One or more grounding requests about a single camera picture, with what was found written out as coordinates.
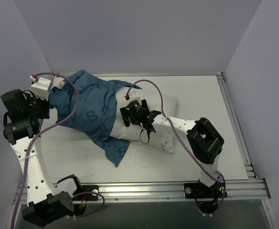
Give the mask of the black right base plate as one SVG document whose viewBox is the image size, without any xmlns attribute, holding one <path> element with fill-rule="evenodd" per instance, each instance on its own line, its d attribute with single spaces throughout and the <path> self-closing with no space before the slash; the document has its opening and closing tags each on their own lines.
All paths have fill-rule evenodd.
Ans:
<svg viewBox="0 0 279 229">
<path fill-rule="evenodd" d="M 227 197 L 227 192 L 224 191 L 223 183 L 215 183 L 211 187 L 207 187 L 201 182 L 185 183 L 184 184 L 185 198 L 187 199 L 214 199 Z"/>
</svg>

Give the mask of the aluminium right side rail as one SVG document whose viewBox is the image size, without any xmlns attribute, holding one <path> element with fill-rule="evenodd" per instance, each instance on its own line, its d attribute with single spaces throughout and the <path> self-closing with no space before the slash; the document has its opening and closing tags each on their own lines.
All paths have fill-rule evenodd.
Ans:
<svg viewBox="0 0 279 229">
<path fill-rule="evenodd" d="M 223 72 L 219 72 L 217 73 L 217 82 L 219 84 L 223 99 L 224 99 L 224 103 L 226 105 L 226 109 L 228 112 L 228 116 L 234 131 L 234 135 L 237 141 L 237 145 L 238 148 L 240 150 L 240 154 L 244 163 L 244 166 L 246 168 L 247 171 L 247 175 L 249 177 L 249 179 L 255 179 L 258 180 L 258 176 L 255 173 L 255 170 L 253 168 L 246 144 L 245 144 L 245 140 L 244 137 L 242 135 L 242 131 L 238 122 L 238 118 L 236 116 L 235 110 L 233 108 L 233 104 L 231 102 L 231 99 L 229 97 L 229 93 L 228 93 L 228 89 L 225 83 L 225 79 L 224 79 L 224 73 Z"/>
</svg>

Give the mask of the blue cartoon print pillowcase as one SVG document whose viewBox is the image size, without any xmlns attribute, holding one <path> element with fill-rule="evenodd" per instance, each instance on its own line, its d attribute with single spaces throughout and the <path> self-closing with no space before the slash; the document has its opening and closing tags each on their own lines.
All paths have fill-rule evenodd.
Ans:
<svg viewBox="0 0 279 229">
<path fill-rule="evenodd" d="M 50 91 L 50 105 L 57 110 L 57 120 L 75 113 L 62 126 L 84 132 L 94 144 L 105 151 L 106 158 L 115 166 L 122 161 L 130 145 L 128 140 L 111 137 L 116 118 L 115 93 L 132 84 L 120 80 L 102 80 L 85 70 L 63 80 L 64 86 Z"/>
</svg>

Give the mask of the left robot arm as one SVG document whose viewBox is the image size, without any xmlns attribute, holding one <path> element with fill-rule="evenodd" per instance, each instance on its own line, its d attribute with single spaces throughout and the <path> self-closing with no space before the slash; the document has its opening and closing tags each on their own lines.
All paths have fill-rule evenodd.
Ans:
<svg viewBox="0 0 279 229">
<path fill-rule="evenodd" d="M 50 117 L 47 99 L 38 98 L 32 91 L 15 89 L 1 96 L 7 108 L 4 114 L 3 134 L 18 157 L 23 172 L 21 191 L 27 191 L 27 207 L 23 218 L 38 227 L 67 215 L 75 214 L 72 200 L 83 194 L 75 175 L 51 182 L 41 150 L 40 120 Z"/>
</svg>

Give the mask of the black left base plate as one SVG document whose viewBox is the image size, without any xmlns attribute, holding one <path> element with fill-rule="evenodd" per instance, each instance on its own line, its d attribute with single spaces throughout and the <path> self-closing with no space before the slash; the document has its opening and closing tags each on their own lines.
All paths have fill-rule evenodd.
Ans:
<svg viewBox="0 0 279 229">
<path fill-rule="evenodd" d="M 99 192 L 99 186 L 98 185 L 84 185 L 82 186 L 82 192 Z M 75 200 L 78 201 L 97 201 L 98 196 L 96 194 L 84 194 L 77 196 Z"/>
</svg>

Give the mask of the aluminium rail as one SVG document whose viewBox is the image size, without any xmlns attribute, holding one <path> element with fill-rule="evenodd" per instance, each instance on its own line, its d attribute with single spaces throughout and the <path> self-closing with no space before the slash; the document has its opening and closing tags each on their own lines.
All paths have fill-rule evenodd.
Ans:
<svg viewBox="0 0 279 229">
<path fill-rule="evenodd" d="M 165 73 L 159 73 L 159 74 L 152 74 L 152 73 L 91 73 L 94 76 L 97 77 L 165 77 L 165 76 L 215 76 L 217 78 L 223 79 L 224 75 L 223 73 L 217 73 L 217 74 L 203 74 L 203 75 L 190 75 L 190 74 L 165 74 Z"/>
<path fill-rule="evenodd" d="M 196 182 L 135 182 L 135 183 L 82 183 L 81 185 L 98 185 L 99 193 L 106 202 L 164 202 L 164 201 L 208 201 L 213 199 L 187 199 L 184 193 L 185 183 Z M 267 183 L 263 179 L 227 180 L 222 182 L 227 199 L 251 200 L 269 199 L 271 197 Z"/>
<path fill-rule="evenodd" d="M 231 102 L 231 99 L 229 97 L 229 93 L 228 93 L 228 89 L 225 83 L 225 79 L 224 79 L 224 73 L 223 72 L 219 72 L 217 73 L 217 82 L 219 84 L 223 99 L 224 99 L 224 103 L 226 105 L 226 109 L 228 112 L 228 116 L 234 131 L 234 135 L 237 141 L 237 145 L 238 148 L 240 150 L 240 154 L 244 163 L 244 166 L 246 168 L 247 171 L 247 175 L 249 177 L 249 179 L 255 179 L 258 180 L 258 176 L 255 173 L 255 170 L 253 168 L 246 144 L 245 144 L 245 140 L 244 137 L 242 135 L 242 131 L 238 122 L 238 118 L 236 116 L 235 110 L 233 108 L 233 104 Z"/>
</svg>

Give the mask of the aluminium front rail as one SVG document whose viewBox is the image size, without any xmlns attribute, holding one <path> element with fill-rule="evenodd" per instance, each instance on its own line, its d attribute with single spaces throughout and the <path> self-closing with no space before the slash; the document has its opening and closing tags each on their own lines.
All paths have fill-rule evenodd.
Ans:
<svg viewBox="0 0 279 229">
<path fill-rule="evenodd" d="M 164 201 L 208 201 L 213 199 L 187 199 L 184 193 L 185 183 L 196 182 L 135 182 L 135 183 L 82 183 L 81 185 L 98 185 L 99 193 L 106 202 L 164 202 Z M 271 197 L 267 183 L 263 179 L 227 180 L 222 182 L 227 199 L 251 200 L 269 199 Z"/>
</svg>

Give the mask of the aluminium back rail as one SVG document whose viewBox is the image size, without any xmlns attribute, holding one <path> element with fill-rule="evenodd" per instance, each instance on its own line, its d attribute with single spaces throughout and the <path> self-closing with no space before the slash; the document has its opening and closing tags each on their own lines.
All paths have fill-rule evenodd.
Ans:
<svg viewBox="0 0 279 229">
<path fill-rule="evenodd" d="M 190 75 L 190 74 L 165 74 L 165 73 L 159 73 L 159 74 L 152 74 L 152 73 L 91 73 L 94 76 L 97 77 L 165 77 L 165 76 L 215 76 L 217 78 L 223 79 L 224 75 L 223 73 L 217 73 L 217 74 L 203 74 L 203 75 Z"/>
</svg>

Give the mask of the white pillow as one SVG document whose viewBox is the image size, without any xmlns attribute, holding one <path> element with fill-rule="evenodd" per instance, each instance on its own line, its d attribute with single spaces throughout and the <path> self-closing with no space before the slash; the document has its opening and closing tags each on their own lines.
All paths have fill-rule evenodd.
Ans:
<svg viewBox="0 0 279 229">
<path fill-rule="evenodd" d="M 161 99 L 158 92 L 151 92 L 147 90 L 138 89 L 141 92 L 140 100 L 146 100 L 148 108 L 150 111 L 152 110 L 161 110 Z M 164 133 L 164 132 L 156 132 L 150 134 L 150 139 L 148 140 L 147 134 L 141 132 L 141 127 L 138 125 L 131 124 L 129 127 L 124 125 L 120 108 L 126 107 L 129 104 L 129 101 L 126 101 L 124 96 L 128 91 L 128 87 L 123 87 L 119 89 L 115 93 L 116 101 L 117 101 L 117 109 L 116 109 L 116 118 L 111 131 L 110 136 L 116 139 L 123 139 L 129 141 L 140 141 L 144 142 L 149 141 L 147 144 L 168 154 L 173 153 L 173 140 L 174 137 L 172 134 Z"/>
</svg>

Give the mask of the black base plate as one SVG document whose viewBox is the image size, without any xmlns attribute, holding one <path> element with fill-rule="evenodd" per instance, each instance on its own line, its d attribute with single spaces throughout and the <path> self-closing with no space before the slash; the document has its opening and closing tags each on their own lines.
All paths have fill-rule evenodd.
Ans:
<svg viewBox="0 0 279 229">
<path fill-rule="evenodd" d="M 185 198 L 187 199 L 214 199 L 227 197 L 227 192 L 224 191 L 223 183 L 215 183 L 211 187 L 207 187 L 201 182 L 185 183 L 184 184 Z"/>
<path fill-rule="evenodd" d="M 98 185 L 84 185 L 82 186 L 82 192 L 99 192 L 99 186 Z M 98 196 L 96 194 L 84 194 L 77 196 L 75 200 L 78 201 L 97 201 Z"/>
</svg>

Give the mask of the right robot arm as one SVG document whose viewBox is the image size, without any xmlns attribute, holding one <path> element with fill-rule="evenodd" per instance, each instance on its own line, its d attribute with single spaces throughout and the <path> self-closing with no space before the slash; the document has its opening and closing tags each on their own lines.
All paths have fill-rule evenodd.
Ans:
<svg viewBox="0 0 279 229">
<path fill-rule="evenodd" d="M 134 100 L 120 108 L 120 113 L 126 127 L 137 125 L 147 131 L 148 136 L 157 132 L 174 134 L 201 169 L 199 193 L 209 197 L 215 192 L 215 183 L 223 181 L 218 160 L 224 139 L 207 118 L 184 120 L 170 117 L 163 111 L 150 111 L 146 100 Z"/>
</svg>

